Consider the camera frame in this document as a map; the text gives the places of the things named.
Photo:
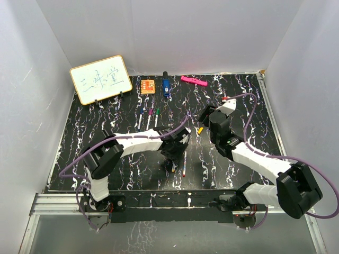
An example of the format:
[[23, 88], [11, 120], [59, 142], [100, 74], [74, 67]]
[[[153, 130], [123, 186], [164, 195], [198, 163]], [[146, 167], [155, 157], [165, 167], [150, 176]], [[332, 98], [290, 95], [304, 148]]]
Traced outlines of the green marker pen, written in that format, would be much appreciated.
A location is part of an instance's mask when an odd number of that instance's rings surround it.
[[155, 115], [155, 123], [154, 123], [154, 127], [157, 127], [158, 118], [159, 118], [159, 113], [160, 113], [160, 109], [157, 108], [157, 109], [156, 109], [156, 115]]

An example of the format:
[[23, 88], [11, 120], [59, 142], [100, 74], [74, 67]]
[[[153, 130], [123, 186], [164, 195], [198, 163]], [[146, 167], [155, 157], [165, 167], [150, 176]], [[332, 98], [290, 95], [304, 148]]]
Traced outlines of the purple marker pen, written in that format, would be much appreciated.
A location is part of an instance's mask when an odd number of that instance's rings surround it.
[[148, 118], [147, 118], [147, 125], [146, 125], [146, 130], [149, 130], [149, 126], [150, 126], [150, 119], [153, 113], [153, 108], [151, 108], [148, 112]]

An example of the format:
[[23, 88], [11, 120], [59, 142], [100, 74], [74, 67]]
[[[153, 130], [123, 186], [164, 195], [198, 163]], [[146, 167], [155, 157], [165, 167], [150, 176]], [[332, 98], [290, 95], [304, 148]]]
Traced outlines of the blue marker pen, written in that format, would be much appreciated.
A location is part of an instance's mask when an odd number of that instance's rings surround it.
[[141, 108], [140, 114], [139, 114], [139, 119], [138, 119], [138, 125], [137, 125], [137, 131], [138, 132], [140, 132], [140, 129], [141, 129], [142, 117], [143, 117], [144, 111], [145, 111], [145, 108], [144, 107]]

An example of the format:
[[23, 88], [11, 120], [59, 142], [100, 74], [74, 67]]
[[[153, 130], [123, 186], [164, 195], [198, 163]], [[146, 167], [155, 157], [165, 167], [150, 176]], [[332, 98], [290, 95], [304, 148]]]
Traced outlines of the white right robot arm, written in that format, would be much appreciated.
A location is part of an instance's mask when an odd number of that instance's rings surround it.
[[237, 206], [248, 210], [254, 204], [272, 205], [294, 219], [301, 218], [323, 197], [309, 166], [263, 156], [261, 151], [248, 147], [230, 128], [231, 112], [225, 105], [208, 105], [198, 121], [209, 129], [210, 141], [223, 157], [256, 171], [271, 182], [271, 185], [243, 185], [236, 191]]

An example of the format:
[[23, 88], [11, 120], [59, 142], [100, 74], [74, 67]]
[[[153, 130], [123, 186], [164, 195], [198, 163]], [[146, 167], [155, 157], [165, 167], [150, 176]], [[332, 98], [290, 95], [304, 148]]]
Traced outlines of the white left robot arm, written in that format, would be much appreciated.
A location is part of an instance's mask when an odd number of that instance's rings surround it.
[[90, 179], [89, 205], [97, 211], [109, 206], [108, 176], [113, 172], [120, 159], [145, 151], [160, 151], [169, 160], [178, 160], [189, 144], [191, 130], [180, 127], [173, 130], [159, 126], [144, 132], [114, 133], [104, 138], [107, 141], [86, 154], [92, 143], [83, 150], [83, 162]]

